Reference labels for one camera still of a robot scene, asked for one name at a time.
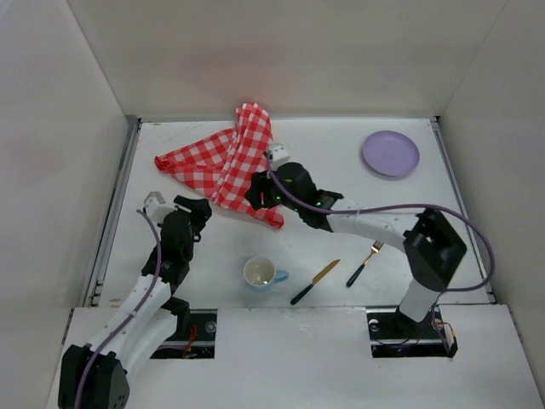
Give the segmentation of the red white checkered cloth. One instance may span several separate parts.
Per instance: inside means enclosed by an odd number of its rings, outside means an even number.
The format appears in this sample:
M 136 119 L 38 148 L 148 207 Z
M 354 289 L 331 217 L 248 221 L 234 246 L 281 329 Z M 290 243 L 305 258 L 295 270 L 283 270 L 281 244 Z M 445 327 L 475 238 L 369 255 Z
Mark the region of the red white checkered cloth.
M 251 177 L 267 168 L 264 152 L 273 143 L 268 112 L 256 103 L 236 109 L 234 126 L 154 158 L 157 169 L 201 193 L 214 205 L 280 229 L 280 210 L 254 210 L 244 197 Z

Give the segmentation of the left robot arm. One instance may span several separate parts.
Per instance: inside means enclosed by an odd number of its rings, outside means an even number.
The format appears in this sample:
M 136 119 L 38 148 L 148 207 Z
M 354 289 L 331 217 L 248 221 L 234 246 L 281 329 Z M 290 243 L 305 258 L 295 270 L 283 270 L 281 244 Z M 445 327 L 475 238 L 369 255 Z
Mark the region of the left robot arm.
M 147 195 L 139 214 L 156 241 L 135 286 L 112 318 L 84 345 L 70 345 L 60 363 L 60 408 L 125 408 L 143 364 L 169 337 L 186 330 L 188 302 L 176 298 L 194 245 L 212 216 L 207 199 L 176 196 L 167 206 Z

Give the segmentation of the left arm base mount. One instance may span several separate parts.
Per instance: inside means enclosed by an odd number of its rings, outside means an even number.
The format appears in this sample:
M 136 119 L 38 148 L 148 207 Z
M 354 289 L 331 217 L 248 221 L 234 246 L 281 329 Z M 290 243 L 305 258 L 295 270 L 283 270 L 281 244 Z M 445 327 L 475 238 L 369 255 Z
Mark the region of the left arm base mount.
M 214 359 L 216 333 L 216 309 L 191 310 L 180 330 L 167 338 L 152 354 L 151 359 Z

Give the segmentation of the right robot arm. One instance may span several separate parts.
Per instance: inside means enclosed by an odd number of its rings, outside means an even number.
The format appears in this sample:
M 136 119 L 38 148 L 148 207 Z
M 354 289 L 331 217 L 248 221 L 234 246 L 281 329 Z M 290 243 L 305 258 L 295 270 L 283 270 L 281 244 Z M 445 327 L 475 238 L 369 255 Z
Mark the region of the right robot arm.
M 378 240 L 403 252 L 412 274 L 397 307 L 405 322 L 422 323 L 427 318 L 467 252 L 439 210 L 428 206 L 419 213 L 366 213 L 342 194 L 316 188 L 307 170 L 295 162 L 274 172 L 253 173 L 244 197 L 254 210 L 282 205 L 311 228 Z

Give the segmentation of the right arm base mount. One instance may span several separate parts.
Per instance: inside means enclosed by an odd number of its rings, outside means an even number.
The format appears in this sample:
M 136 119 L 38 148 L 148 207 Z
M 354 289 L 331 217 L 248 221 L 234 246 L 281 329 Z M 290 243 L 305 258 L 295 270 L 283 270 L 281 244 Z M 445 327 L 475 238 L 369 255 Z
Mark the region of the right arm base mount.
M 458 352 L 456 332 L 438 307 L 416 323 L 396 308 L 366 310 L 373 358 L 448 358 Z

